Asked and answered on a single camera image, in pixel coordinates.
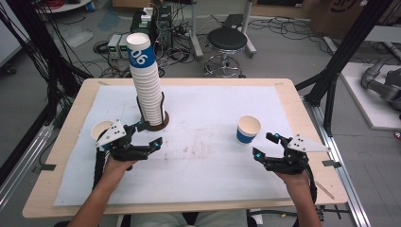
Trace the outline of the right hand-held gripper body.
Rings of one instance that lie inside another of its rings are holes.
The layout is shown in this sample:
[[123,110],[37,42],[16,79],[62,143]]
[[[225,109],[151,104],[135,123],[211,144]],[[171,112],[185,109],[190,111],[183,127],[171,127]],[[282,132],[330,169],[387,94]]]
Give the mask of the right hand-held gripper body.
[[329,147],[323,145],[321,142],[316,142],[309,138],[296,134],[294,137],[287,138],[288,144],[281,146],[284,149],[281,158],[267,157],[263,164],[267,171],[285,173],[285,174],[299,174],[302,173],[308,164],[308,152],[327,152]]

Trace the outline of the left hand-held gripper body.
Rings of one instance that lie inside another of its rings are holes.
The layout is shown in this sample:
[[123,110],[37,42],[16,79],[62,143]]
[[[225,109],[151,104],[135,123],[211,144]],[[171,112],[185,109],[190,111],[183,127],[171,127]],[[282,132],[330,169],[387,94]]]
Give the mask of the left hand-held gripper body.
[[133,135],[127,134],[130,125],[123,125],[120,120],[115,120],[113,124],[113,141],[104,150],[109,151],[117,161],[147,160],[149,145],[134,146],[131,143]]

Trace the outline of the blue and white paper cup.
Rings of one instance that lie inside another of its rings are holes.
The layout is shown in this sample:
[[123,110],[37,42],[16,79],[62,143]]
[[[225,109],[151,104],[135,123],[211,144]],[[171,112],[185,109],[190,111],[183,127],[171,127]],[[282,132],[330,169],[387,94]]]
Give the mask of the blue and white paper cup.
[[113,121],[101,121],[91,129],[91,136],[95,140],[96,148],[106,149],[113,141]]
[[241,144],[250,144],[261,130],[261,123],[251,115],[241,116],[237,122],[236,139]]

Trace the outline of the stack of paper cups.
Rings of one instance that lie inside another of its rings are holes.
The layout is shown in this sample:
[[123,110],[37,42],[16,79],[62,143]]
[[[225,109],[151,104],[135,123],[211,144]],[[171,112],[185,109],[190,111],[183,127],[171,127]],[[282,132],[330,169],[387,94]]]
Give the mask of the stack of paper cups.
[[165,120],[163,95],[150,38],[145,33],[137,32],[130,34],[126,41],[131,75],[142,117],[151,126],[160,125]]

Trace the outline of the person's right hand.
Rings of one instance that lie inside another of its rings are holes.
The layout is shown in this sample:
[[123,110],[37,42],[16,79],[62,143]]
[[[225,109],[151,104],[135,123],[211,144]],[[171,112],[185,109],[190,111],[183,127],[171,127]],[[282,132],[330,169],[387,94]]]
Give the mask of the person's right hand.
[[286,186],[309,186],[309,178],[305,171],[293,175],[276,172],[276,175],[284,182]]

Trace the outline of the person's left hand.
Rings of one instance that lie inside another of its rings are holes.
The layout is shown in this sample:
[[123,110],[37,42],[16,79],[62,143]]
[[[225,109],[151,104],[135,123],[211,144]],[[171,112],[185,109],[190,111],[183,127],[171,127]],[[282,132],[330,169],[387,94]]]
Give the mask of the person's left hand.
[[105,165],[102,179],[111,183],[119,182],[125,175],[125,172],[135,164],[135,161],[117,161],[112,156],[108,157]]

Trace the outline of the thin wooden stick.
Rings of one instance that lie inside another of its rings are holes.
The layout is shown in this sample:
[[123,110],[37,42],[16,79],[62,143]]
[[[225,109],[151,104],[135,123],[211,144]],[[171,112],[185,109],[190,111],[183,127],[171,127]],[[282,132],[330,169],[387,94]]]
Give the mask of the thin wooden stick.
[[324,187],[321,183],[315,182],[315,184],[331,199],[334,200],[335,196],[326,188]]

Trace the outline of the white table mat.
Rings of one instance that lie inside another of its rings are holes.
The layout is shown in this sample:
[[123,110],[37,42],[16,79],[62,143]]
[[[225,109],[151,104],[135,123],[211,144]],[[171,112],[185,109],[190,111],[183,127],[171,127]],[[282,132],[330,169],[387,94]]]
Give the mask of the white table mat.
[[[137,132],[134,145],[162,137],[161,148],[127,172],[112,204],[168,204],[202,201],[285,199],[283,182],[256,162],[253,148],[280,157],[267,132],[290,137],[287,117],[273,86],[165,85],[168,125]],[[236,139],[237,122],[251,115],[261,130],[250,144]]]

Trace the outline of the person's legs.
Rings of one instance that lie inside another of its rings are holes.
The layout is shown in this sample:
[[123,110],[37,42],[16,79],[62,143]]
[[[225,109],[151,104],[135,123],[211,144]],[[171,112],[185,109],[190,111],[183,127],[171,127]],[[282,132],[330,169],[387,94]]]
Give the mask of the person's legs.
[[248,227],[245,210],[133,215],[133,227]]

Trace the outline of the grey power supply unit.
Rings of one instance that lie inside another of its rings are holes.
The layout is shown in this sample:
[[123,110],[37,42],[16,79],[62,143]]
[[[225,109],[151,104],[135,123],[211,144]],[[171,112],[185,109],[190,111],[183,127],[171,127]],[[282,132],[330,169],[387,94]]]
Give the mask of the grey power supply unit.
[[127,42],[128,34],[124,34],[121,36],[118,47],[120,51],[120,56],[122,59],[127,59],[128,56],[128,42]]
[[121,57],[119,50],[119,42],[121,36],[119,34],[114,34],[108,42],[108,51],[112,59],[119,59]]

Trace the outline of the white platform board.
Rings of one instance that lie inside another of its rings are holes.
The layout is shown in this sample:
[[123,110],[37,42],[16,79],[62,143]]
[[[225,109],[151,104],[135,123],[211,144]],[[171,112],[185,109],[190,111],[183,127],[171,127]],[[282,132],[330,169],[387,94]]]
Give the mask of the white platform board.
[[369,67],[371,64],[349,62],[342,70],[341,78],[371,129],[401,131],[401,113],[379,94],[361,87],[362,74]]

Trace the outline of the black computer tower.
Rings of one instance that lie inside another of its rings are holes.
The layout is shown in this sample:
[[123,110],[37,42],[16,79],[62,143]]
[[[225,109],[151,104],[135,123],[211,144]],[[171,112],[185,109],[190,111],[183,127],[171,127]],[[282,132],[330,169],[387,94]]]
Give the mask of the black computer tower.
[[163,49],[169,49],[173,46],[171,6],[160,6],[157,8],[155,16],[159,46]]

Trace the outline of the black round stool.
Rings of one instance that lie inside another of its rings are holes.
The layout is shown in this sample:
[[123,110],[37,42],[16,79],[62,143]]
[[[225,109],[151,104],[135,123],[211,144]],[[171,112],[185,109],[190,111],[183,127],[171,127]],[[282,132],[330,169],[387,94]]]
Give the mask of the black round stool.
[[205,76],[219,78],[245,78],[234,54],[242,52],[247,44],[247,37],[235,28],[220,27],[208,33],[206,46],[216,51],[204,64]]

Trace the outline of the cardboard box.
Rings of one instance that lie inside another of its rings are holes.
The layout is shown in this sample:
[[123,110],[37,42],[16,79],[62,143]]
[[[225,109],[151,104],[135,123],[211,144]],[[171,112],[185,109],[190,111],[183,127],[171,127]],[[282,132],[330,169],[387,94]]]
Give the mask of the cardboard box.
[[317,36],[344,38],[354,26],[365,26],[377,14],[378,5],[389,2],[381,17],[389,14],[398,0],[320,0],[313,9],[309,27]]

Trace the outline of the white round table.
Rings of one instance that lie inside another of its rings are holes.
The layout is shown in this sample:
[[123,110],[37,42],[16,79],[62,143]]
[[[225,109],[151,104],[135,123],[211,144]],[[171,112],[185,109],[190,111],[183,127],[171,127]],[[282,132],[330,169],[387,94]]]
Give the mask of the white round table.
[[84,7],[92,0],[40,0],[34,5],[39,13],[59,13]]

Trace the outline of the aluminium rail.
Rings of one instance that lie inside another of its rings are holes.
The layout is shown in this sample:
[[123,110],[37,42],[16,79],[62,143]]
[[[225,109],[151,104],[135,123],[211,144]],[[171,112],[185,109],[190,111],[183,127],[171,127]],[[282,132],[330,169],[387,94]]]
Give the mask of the aluminium rail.
[[331,151],[328,153],[330,160],[335,163],[339,163],[340,166],[336,167],[340,181],[346,191],[346,195],[348,197],[348,201],[346,205],[352,217],[352,220],[356,227],[372,227],[367,214],[363,208],[363,205],[358,197],[357,191],[354,187],[354,184],[351,180],[351,177],[347,171],[346,165],[343,162],[343,159],[340,154],[340,150],[336,144],[335,139],[329,135],[327,130],[323,127],[323,111],[319,106],[313,106],[305,101],[303,97],[301,100],[305,104],[306,109],[309,112],[309,116],[314,123],[314,126],[320,136],[321,140],[325,145],[327,145]]
[[28,173],[34,162],[39,158],[40,153],[44,151],[49,144],[54,131],[54,126],[42,126],[34,137],[29,140],[27,148],[16,166],[11,170],[5,182],[0,186],[0,213],[7,206],[15,190]]

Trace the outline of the black metal frame post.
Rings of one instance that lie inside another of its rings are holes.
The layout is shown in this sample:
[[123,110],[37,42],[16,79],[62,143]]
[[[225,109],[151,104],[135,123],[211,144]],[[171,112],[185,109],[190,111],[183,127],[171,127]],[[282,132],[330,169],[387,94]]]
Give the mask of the black metal frame post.
[[313,85],[311,91],[305,95],[305,101],[313,107],[319,107],[322,98],[326,96],[323,129],[329,137],[333,136],[332,116],[337,80],[340,73],[391,3],[392,0],[368,0],[364,10],[357,17],[351,29],[342,40],[340,47],[324,69],[316,76],[304,80],[295,86],[296,90],[300,91]]

